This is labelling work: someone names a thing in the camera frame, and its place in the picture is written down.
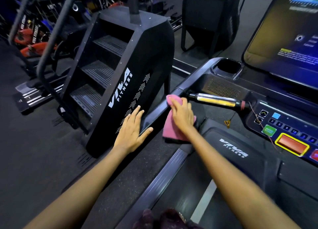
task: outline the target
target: forearm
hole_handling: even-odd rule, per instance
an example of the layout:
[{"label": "forearm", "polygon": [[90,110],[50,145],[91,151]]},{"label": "forearm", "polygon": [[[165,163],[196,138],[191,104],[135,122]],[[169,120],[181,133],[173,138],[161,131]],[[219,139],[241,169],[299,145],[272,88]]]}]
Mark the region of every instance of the forearm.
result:
[{"label": "forearm", "polygon": [[219,154],[195,128],[189,128],[185,134],[244,228],[299,228],[251,179]]},{"label": "forearm", "polygon": [[25,228],[80,227],[107,181],[126,155],[127,150],[124,148],[113,148],[102,161],[51,203]]}]

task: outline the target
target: display screen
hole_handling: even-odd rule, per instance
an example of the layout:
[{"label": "display screen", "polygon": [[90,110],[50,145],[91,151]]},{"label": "display screen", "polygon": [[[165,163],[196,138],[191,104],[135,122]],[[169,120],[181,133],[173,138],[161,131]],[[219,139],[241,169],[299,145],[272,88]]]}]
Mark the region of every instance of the display screen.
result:
[{"label": "display screen", "polygon": [[317,72],[308,78],[317,79],[318,0],[275,0],[247,51]]}]

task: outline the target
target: treadmill screen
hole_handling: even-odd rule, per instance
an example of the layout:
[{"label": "treadmill screen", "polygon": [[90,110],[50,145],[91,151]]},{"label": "treadmill screen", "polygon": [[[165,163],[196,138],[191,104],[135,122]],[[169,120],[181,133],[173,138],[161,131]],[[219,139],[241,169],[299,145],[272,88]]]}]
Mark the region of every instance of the treadmill screen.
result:
[{"label": "treadmill screen", "polygon": [[[273,0],[247,52],[270,65],[258,68],[318,88],[313,81],[318,80],[318,0]],[[248,64],[250,56],[244,55]],[[312,73],[306,78],[296,75],[296,67]]]}]

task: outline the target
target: red button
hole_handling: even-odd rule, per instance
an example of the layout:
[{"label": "red button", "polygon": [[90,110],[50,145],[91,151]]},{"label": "red button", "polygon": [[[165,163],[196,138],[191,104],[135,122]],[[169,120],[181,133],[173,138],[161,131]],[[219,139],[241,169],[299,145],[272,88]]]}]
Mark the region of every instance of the red button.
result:
[{"label": "red button", "polygon": [[310,157],[318,162],[318,150],[314,150]]},{"label": "red button", "polygon": [[304,150],[307,148],[306,145],[299,143],[298,141],[286,136],[286,135],[282,135],[279,139],[279,141],[277,141],[278,144],[284,146],[285,148],[295,152],[298,155],[301,155]]}]

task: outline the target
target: hand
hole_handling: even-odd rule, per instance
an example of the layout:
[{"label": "hand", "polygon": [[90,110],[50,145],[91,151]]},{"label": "hand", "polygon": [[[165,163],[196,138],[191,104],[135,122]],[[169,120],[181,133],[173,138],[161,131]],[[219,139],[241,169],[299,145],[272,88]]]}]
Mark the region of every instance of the hand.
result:
[{"label": "hand", "polygon": [[140,132],[140,121],[141,116],[145,112],[140,110],[138,106],[132,114],[128,115],[119,131],[119,134],[114,143],[114,147],[122,147],[127,150],[127,153],[135,151],[147,138],[147,136],[153,131],[152,127],[149,127],[142,135],[139,136]]},{"label": "hand", "polygon": [[169,98],[172,102],[172,117],[177,127],[185,134],[188,128],[193,127],[194,115],[191,109],[191,103],[186,98],[181,98],[182,105],[173,98]]}]

